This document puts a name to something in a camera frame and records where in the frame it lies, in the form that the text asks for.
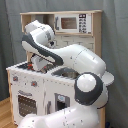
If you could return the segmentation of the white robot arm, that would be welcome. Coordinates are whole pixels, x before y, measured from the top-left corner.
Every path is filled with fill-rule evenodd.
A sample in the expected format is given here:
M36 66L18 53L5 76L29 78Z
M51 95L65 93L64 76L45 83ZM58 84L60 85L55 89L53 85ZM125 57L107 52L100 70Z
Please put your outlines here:
M48 48L54 39L53 29L35 20L25 26L22 38L23 48L35 56L31 58L35 71L42 69L48 62L64 65L79 73L75 80L74 106L46 116L28 114L18 128L97 128L99 116L97 109L108 100L108 91L102 81L106 64L86 47L72 44L59 49Z

